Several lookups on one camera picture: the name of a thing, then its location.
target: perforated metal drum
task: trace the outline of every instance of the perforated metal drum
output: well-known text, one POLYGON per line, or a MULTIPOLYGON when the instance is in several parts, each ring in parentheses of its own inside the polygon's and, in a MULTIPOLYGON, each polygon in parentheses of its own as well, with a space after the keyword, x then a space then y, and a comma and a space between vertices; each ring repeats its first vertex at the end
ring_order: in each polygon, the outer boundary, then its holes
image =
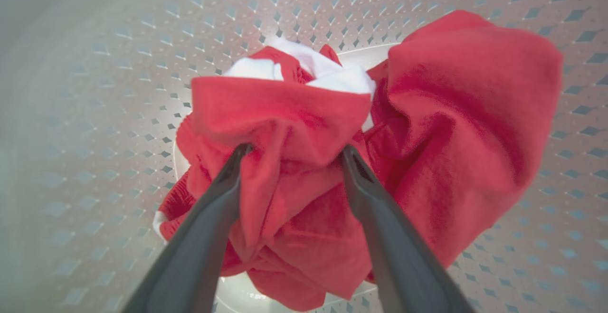
MULTIPOLYGON (((608 0, 1 2, 0 311, 120 311, 163 248, 152 216, 176 182, 192 77, 275 36, 373 66, 455 9, 546 36, 565 66, 536 181, 450 274, 480 312, 608 309, 608 0)), ((226 283, 217 313, 286 312, 226 283)), ((372 285, 317 310, 380 311, 372 285)))

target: red cloth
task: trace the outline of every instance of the red cloth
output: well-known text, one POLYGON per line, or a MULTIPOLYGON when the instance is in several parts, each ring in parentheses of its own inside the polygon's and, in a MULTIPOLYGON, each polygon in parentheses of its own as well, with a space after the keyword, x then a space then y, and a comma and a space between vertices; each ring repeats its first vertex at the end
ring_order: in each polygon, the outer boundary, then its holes
POLYGON ((222 275, 247 270, 260 292, 299 311, 325 292, 349 298, 371 269, 336 161, 345 144, 447 267, 530 185, 561 88, 550 42, 457 11, 369 71, 378 88, 363 135, 369 95, 302 85, 310 75, 274 49, 255 57, 281 60, 285 81, 193 79, 194 111, 177 139, 192 166, 160 207, 171 220, 161 232, 169 239, 232 150, 251 142, 222 275))

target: tongs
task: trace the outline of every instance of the tongs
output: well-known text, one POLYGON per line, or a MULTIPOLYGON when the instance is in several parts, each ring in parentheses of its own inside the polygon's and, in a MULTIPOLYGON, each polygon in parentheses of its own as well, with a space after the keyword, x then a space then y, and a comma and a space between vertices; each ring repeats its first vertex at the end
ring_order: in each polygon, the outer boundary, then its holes
MULTIPOLYGON (((239 218, 238 146, 192 207, 124 313, 210 313, 230 227, 239 218)), ((462 293, 358 151, 340 154, 352 213, 365 231, 385 313, 473 313, 462 293)))

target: wrinkled fabric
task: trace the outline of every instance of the wrinkled fabric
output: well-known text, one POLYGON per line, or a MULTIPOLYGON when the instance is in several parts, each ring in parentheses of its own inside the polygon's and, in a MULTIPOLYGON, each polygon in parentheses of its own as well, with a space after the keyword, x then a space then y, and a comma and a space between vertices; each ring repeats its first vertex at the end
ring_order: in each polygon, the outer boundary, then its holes
MULTIPOLYGON (((282 81, 193 79, 193 113, 177 136, 191 168, 159 209, 169 239, 234 148, 253 144, 241 164, 241 219, 222 275, 247 271, 261 293, 291 309, 319 307, 325 292, 348 299, 364 278, 373 280, 336 159, 346 144, 445 267, 539 168, 562 63, 544 38, 453 12, 368 72, 377 85, 372 102, 370 94, 307 86, 319 56, 298 52, 267 47, 251 56, 272 60, 272 70, 280 64, 282 81), (373 127, 362 131, 370 113, 373 127)), ((329 47, 322 54, 338 65, 329 47)))

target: white fabric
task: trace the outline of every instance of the white fabric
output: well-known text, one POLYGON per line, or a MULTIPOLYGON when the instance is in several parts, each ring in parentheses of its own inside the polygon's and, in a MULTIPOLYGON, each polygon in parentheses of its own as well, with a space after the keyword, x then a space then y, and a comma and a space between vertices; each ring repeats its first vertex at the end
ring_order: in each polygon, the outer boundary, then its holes
POLYGON ((167 243, 167 241, 165 240, 165 237, 162 236, 161 224, 168 221, 169 220, 167 219, 167 216, 163 212, 156 211, 156 213, 154 213, 154 220, 152 220, 152 229, 154 229, 154 232, 156 232, 156 234, 159 235, 163 239, 163 241, 165 241, 165 243, 167 243))
POLYGON ((234 63, 226 73, 226 77, 247 77, 282 81, 281 64, 275 64, 269 59, 242 58, 234 63))
MULTIPOLYGON (((283 38, 272 40, 269 46, 295 57, 300 62, 302 69, 315 77, 315 80, 306 85, 351 94, 370 94, 370 98, 373 99, 376 83, 367 75, 363 67, 344 68, 310 47, 289 42, 283 38)), ((242 58, 225 75, 229 77, 283 80, 280 64, 274 64, 269 59, 242 58)), ((368 114, 361 129, 367 131, 373 126, 371 114, 368 114)))

